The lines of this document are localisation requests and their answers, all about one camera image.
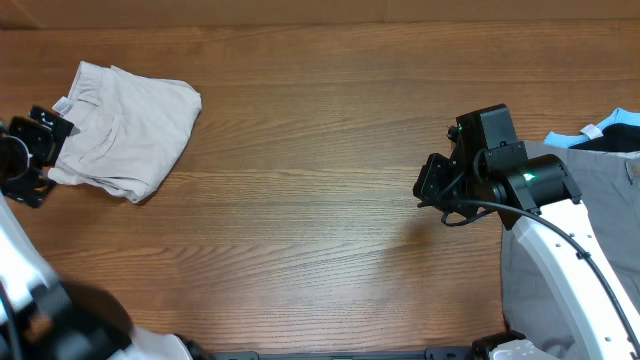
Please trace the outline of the beige shorts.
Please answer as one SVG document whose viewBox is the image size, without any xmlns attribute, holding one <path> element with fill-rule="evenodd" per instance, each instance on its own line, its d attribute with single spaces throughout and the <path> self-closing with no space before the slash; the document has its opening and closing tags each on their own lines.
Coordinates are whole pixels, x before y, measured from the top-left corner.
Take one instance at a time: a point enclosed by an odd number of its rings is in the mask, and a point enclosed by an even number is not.
<svg viewBox="0 0 640 360">
<path fill-rule="evenodd" d="M 157 190 L 181 156 L 202 100 L 184 81 L 82 61 L 68 95 L 53 109 L 73 129 L 48 177 L 138 203 Z"/>
</svg>

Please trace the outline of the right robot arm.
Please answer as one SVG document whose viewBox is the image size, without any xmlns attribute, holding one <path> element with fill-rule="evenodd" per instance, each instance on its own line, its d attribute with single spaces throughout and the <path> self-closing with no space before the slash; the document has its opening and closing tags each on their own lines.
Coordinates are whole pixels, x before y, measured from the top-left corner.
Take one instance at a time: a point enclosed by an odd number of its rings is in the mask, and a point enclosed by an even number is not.
<svg viewBox="0 0 640 360">
<path fill-rule="evenodd" d="M 578 354 L 636 359 L 639 314 L 593 232 L 582 192 L 555 155 L 528 156 L 504 104 L 456 119 L 450 156 L 429 155 L 414 184 L 421 207 L 459 226 L 497 213 L 532 258 Z"/>
</svg>

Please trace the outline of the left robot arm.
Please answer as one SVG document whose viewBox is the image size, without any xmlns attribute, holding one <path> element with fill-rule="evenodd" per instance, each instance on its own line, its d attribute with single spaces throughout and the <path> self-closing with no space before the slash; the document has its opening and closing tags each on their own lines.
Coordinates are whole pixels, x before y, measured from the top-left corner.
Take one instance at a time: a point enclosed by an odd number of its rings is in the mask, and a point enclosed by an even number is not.
<svg viewBox="0 0 640 360">
<path fill-rule="evenodd" d="M 1 127 L 1 356 L 4 359 L 200 359 L 176 335 L 134 326 L 108 292 L 62 279 L 41 256 L 9 202 L 41 207 L 46 173 L 73 125 L 39 106 Z"/>
</svg>

